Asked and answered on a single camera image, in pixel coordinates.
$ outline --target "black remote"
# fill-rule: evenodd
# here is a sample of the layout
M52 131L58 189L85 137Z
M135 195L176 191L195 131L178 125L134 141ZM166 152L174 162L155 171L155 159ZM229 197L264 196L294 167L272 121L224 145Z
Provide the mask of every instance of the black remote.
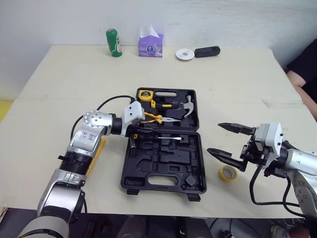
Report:
M219 46L211 46L211 47L195 49L195 57L196 58L217 56L217 55L219 55L219 53L220 53Z

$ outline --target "white table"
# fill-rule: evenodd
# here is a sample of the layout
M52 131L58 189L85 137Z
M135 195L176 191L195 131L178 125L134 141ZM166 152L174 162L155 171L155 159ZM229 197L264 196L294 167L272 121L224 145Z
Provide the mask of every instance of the white table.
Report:
M163 58L137 56L124 47L113 58L106 46L52 46L10 111L0 123L0 206L36 209L53 171L64 155L74 121L105 99L138 87L196 90L207 177L201 202L185 194L140 191L127 195L120 179L127 138L111 135L84 186L89 212L196 217L292 217L282 206L256 206L249 195L255 166L249 164L232 183L217 171L224 164L206 152L209 147L238 158L249 137L217 126L281 122L285 139L304 151L317 150L317 124L302 104L270 49L223 48L217 57L178 61L178 48L164 48ZM103 110L121 114L128 100ZM280 201L286 181L259 176L256 199ZM293 190L289 201L296 202Z

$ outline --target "black sleeve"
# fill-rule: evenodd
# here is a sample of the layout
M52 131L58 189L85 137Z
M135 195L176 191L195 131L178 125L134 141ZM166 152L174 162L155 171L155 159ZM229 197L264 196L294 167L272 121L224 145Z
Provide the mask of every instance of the black sleeve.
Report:
M288 69L301 76L306 83L312 82L317 77L317 39L288 64Z

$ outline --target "silver metal arm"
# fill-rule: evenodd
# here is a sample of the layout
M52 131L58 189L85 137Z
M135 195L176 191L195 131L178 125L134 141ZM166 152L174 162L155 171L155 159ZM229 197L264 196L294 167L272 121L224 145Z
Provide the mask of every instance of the silver metal arm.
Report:
M40 199L38 218L31 221L19 238L67 238L68 224L81 212L86 173L103 135L125 136L129 125L145 119L144 109L137 101L123 110L120 118L100 111L89 111L71 139L62 163L56 169Z
M243 147L240 156L243 161L232 159L228 152L208 149L213 156L241 171L245 171L247 163L251 162L261 166L265 176L285 178L287 175L293 184L303 214L317 218L316 155L282 148L284 134L280 123L261 124L258 127L220 123L219 126L235 133L251 135L251 139Z
M317 218L317 156L289 149L284 167L303 214Z

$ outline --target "tissue box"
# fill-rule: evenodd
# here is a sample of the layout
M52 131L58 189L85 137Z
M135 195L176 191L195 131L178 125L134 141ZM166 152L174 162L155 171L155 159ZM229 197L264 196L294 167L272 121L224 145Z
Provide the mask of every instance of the tissue box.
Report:
M159 37L146 36L139 39L139 56L162 57L163 56L163 34Z

